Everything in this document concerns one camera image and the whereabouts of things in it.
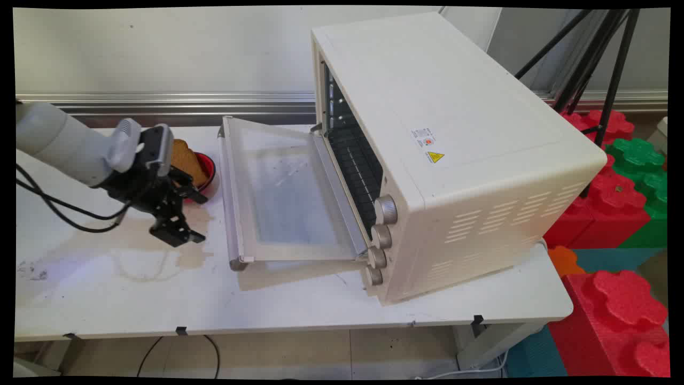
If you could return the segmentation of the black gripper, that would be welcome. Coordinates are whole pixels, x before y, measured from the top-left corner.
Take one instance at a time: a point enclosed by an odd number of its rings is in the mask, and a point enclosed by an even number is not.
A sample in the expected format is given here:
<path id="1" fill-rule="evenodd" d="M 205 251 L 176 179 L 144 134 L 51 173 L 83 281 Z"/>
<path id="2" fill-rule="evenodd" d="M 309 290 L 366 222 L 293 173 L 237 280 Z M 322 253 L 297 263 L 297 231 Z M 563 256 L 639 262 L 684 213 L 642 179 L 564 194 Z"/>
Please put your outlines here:
<path id="1" fill-rule="evenodd" d="M 193 178 L 171 166 L 168 174 L 157 175 L 159 164 L 147 168 L 135 161 L 127 172 L 113 172 L 100 187 L 110 198 L 130 204 L 131 208 L 151 214 L 154 224 L 149 234 L 171 247 L 186 243 L 203 243 L 206 236 L 191 229 L 183 214 L 183 199 L 205 204 L 208 198 L 195 185 Z"/>

